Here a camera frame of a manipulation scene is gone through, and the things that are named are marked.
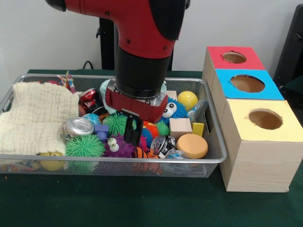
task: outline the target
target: green spiky ball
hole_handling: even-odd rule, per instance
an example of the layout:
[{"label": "green spiky ball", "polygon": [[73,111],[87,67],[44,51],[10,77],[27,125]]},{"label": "green spiky ball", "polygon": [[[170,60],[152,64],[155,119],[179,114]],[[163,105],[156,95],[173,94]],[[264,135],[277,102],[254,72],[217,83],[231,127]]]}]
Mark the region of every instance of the green spiky ball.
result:
[{"label": "green spiky ball", "polygon": [[[97,135],[78,136],[66,144],[66,155],[73,157],[100,157],[104,154],[104,144]],[[70,161],[69,169],[76,174],[91,174],[91,161]]]},{"label": "green spiky ball", "polygon": [[160,121],[156,124],[157,129],[159,131],[159,135],[168,136],[169,135],[169,127],[164,123],[164,121]]},{"label": "green spiky ball", "polygon": [[[125,132],[126,120],[126,116],[115,113],[106,116],[102,124],[108,125],[110,135],[117,136],[118,134],[120,134],[121,136],[123,136]],[[133,128],[136,129],[135,121],[133,121]]]}]

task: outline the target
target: cream knit cloth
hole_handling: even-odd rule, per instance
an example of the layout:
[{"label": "cream knit cloth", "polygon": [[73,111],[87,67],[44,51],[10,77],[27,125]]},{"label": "cream knit cloth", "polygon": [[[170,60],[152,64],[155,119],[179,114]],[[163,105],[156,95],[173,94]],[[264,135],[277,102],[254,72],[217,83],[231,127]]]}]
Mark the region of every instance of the cream knit cloth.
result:
[{"label": "cream knit cloth", "polygon": [[60,127],[71,117],[79,115],[78,94],[50,83],[13,85],[11,110],[0,115],[0,153],[36,155],[60,152],[65,144]]}]

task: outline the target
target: circular hole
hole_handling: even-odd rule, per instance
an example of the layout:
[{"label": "circular hole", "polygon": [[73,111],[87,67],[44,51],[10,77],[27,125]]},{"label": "circular hole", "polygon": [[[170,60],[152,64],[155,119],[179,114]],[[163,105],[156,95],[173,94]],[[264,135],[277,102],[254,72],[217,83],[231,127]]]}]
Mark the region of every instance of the circular hole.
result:
[{"label": "circular hole", "polygon": [[225,61],[234,64],[241,64],[247,61],[246,57],[238,52],[230,51],[222,55]]},{"label": "circular hole", "polygon": [[231,79],[231,83],[240,91],[257,93],[264,90],[264,83],[249,75],[238,75]]},{"label": "circular hole", "polygon": [[274,130],[281,127],[282,118],[273,111],[257,109],[250,112],[250,121],[263,129]]}]

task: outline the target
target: mesh basket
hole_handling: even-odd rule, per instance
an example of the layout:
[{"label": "mesh basket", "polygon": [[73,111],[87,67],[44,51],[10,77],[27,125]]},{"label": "mesh basket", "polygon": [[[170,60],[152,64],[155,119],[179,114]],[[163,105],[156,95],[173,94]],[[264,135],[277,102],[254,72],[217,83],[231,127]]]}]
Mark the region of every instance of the mesh basket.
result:
[{"label": "mesh basket", "polygon": [[[111,77],[74,75],[78,91],[99,89]],[[28,74],[16,82],[46,82],[56,75]],[[199,112],[197,122],[204,123],[203,138],[208,143],[208,153],[202,159],[140,159],[113,157],[56,157],[0,155],[0,173],[52,174],[52,175],[116,175],[116,176],[165,176],[209,177],[218,163],[226,159],[226,147],[216,117],[208,85],[201,79],[166,78],[167,89],[192,91],[199,99],[208,100],[208,108]],[[12,88],[0,103],[0,114],[10,109],[14,94]]]}]

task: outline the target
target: red can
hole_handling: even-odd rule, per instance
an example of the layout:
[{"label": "red can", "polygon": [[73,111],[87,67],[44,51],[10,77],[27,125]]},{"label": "red can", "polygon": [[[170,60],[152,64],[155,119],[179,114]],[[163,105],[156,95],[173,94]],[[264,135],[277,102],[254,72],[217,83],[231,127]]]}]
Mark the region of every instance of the red can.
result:
[{"label": "red can", "polygon": [[82,95],[80,96],[79,104],[83,104],[89,100],[100,100],[100,95],[99,95],[97,89],[91,88],[91,89],[83,92]]},{"label": "red can", "polygon": [[95,88],[91,88],[82,93],[79,104],[83,107],[87,114],[101,115],[107,112],[99,92]]}]

